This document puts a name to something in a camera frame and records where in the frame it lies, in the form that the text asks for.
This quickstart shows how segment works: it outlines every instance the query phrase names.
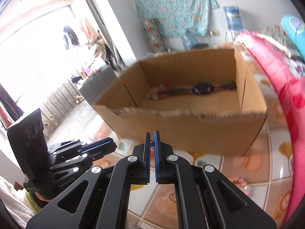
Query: floor tile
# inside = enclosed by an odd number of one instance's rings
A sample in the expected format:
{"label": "floor tile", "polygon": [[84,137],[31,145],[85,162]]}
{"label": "floor tile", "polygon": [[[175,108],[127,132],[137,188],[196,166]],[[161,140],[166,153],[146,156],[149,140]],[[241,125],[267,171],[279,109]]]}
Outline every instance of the floor tile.
{"label": "floor tile", "polygon": [[135,142],[130,139],[119,139],[116,141],[116,145],[118,146],[116,148],[116,152],[122,156],[129,156],[133,152],[133,148],[138,145],[138,142]]}
{"label": "floor tile", "polygon": [[206,164],[211,164],[215,168],[219,169],[221,159],[221,156],[219,155],[180,150],[174,150],[174,153],[180,157],[185,158],[189,163],[194,164],[196,166],[203,167]]}
{"label": "floor tile", "polygon": [[270,131],[272,148],[272,180],[289,177],[292,172],[292,145],[287,130]]}
{"label": "floor tile", "polygon": [[156,187],[155,172],[150,171],[150,183],[148,185],[133,185],[129,196],[128,209],[141,216],[148,205]]}
{"label": "floor tile", "polygon": [[128,211],[127,212],[127,220],[134,224],[134,225],[137,225],[138,222],[140,221],[139,217],[137,217],[135,214],[133,214],[131,211]]}
{"label": "floor tile", "polygon": [[86,127],[86,134],[92,142],[109,137],[111,132],[112,129],[99,115],[95,116]]}
{"label": "floor tile", "polygon": [[140,227],[141,228],[143,228],[143,229],[159,229],[160,227],[154,227],[154,226],[151,226],[151,225],[149,225],[149,224],[146,224],[146,223],[144,223],[144,222],[142,222],[141,224],[140,224]]}
{"label": "floor tile", "polygon": [[267,188],[268,185],[265,186],[251,186],[250,185],[250,195],[249,198],[254,201],[261,209],[264,208]]}
{"label": "floor tile", "polygon": [[224,157],[222,173],[226,177],[242,177],[248,183],[269,179],[269,146],[266,132],[258,135],[243,157]]}
{"label": "floor tile", "polygon": [[264,74],[256,73],[254,74],[254,78],[264,96],[275,96],[273,86]]}
{"label": "floor tile", "polygon": [[47,144],[51,145],[70,139],[80,139],[83,142],[90,143],[86,128],[97,116],[99,115],[88,102],[82,101],[59,124]]}
{"label": "floor tile", "polygon": [[279,100],[275,96],[265,96],[268,108],[268,129],[287,128],[286,116],[282,110]]}
{"label": "floor tile", "polygon": [[155,150],[150,149],[150,167],[155,168]]}
{"label": "floor tile", "polygon": [[292,178],[283,180],[270,185],[269,198],[267,201],[266,213],[281,226],[290,200]]}
{"label": "floor tile", "polygon": [[116,163],[121,160],[123,157],[116,155],[115,153],[110,153],[103,158],[93,162],[93,166],[98,165],[102,168],[108,168],[116,165]]}
{"label": "floor tile", "polygon": [[114,142],[119,141],[117,134],[112,130],[111,130],[110,134],[108,135],[108,137],[112,138]]}
{"label": "floor tile", "polygon": [[267,131],[267,123],[265,122],[263,127],[262,127],[262,130],[260,131],[260,133],[264,133],[265,131]]}
{"label": "floor tile", "polygon": [[144,219],[156,228],[178,229],[176,195],[173,184],[160,185]]}

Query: blue pillow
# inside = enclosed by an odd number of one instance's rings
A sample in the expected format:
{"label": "blue pillow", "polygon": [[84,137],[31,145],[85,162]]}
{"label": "blue pillow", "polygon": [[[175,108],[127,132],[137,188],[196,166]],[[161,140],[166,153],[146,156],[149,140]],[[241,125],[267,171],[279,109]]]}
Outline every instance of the blue pillow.
{"label": "blue pillow", "polygon": [[286,15],[283,17],[281,25],[305,59],[305,23],[293,15]]}

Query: blue water bottle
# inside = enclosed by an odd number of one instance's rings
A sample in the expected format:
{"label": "blue water bottle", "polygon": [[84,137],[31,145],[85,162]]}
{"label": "blue water bottle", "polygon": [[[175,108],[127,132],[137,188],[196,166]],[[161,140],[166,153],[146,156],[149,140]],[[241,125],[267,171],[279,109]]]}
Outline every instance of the blue water bottle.
{"label": "blue water bottle", "polygon": [[224,11],[229,30],[241,31],[244,29],[238,6],[226,6],[224,7]]}

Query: person's hand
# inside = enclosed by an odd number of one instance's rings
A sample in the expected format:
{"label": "person's hand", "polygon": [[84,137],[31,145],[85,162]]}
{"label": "person's hand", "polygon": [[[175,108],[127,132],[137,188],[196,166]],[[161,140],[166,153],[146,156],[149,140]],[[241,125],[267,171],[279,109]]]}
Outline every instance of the person's hand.
{"label": "person's hand", "polygon": [[44,201],[44,202],[50,202],[52,201],[53,199],[51,200],[46,200],[45,198],[43,198],[38,192],[35,192],[35,195],[37,196],[37,198],[41,201]]}

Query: floral pattern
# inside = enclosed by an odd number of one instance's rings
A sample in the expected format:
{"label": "floral pattern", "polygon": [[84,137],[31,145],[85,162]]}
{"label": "floral pattern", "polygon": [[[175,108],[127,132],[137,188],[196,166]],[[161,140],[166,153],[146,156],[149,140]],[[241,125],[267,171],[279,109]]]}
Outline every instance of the floral pattern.
{"label": "floral pattern", "polygon": [[186,29],[204,36],[211,10],[218,8],[216,0],[135,0],[135,4],[143,30],[146,20],[157,18],[164,37],[182,36]]}
{"label": "floral pattern", "polygon": [[151,18],[147,21],[144,21],[144,28],[155,51],[164,52],[165,46],[157,28],[156,20]]}

